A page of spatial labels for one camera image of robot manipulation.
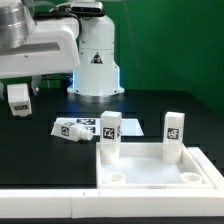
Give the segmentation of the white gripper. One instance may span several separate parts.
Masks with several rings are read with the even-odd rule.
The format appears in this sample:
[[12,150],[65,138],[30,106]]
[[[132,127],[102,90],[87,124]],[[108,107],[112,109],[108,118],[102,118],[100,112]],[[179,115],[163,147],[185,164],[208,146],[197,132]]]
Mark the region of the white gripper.
[[[0,79],[33,76],[31,88],[37,96],[42,76],[35,75],[71,72],[80,64],[78,34],[74,18],[39,21],[25,44],[0,50]],[[4,99],[2,82],[0,99]]]

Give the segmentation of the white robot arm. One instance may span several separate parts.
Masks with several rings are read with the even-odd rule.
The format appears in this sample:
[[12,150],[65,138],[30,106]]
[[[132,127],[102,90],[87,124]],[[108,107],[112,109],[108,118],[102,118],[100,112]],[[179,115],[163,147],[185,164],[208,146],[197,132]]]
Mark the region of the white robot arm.
[[98,0],[0,0],[0,79],[70,73],[71,97],[109,102],[124,94],[114,38]]

